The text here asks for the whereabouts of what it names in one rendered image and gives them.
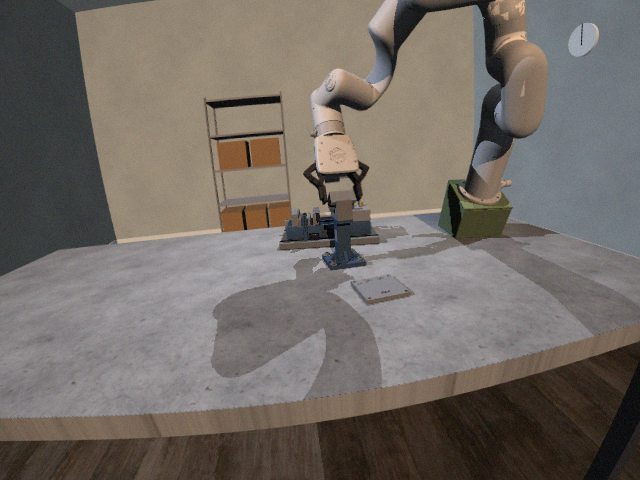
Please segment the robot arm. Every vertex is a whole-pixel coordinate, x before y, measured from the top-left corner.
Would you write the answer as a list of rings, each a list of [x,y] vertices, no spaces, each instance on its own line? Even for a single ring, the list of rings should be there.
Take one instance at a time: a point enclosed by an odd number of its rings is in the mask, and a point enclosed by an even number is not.
[[[364,111],[377,102],[391,83],[399,48],[427,12],[472,5],[483,17],[487,72],[499,84],[483,99],[477,141],[459,192],[476,204],[497,203],[500,189],[512,184],[501,180],[515,138],[533,134],[545,110],[548,63],[542,49],[527,40],[525,0],[385,0],[368,25],[376,49],[371,73],[366,81],[343,69],[326,77],[310,97],[315,128],[310,137],[345,133],[340,105]]]

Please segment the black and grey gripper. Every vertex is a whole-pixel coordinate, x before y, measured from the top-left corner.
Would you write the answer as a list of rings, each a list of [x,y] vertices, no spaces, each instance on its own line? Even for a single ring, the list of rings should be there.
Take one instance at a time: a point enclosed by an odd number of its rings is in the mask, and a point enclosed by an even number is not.
[[[349,177],[354,183],[353,190],[357,201],[359,201],[362,198],[361,195],[363,195],[361,182],[366,176],[369,166],[358,161],[350,136],[342,131],[325,132],[315,138],[314,147],[314,161],[316,162],[307,168],[303,175],[318,189],[319,199],[322,204],[325,205],[328,201],[326,187],[323,182],[325,178],[337,179],[332,176],[339,178]],[[356,173],[358,169],[362,170],[360,176]],[[314,170],[319,180],[312,176],[311,173]]]

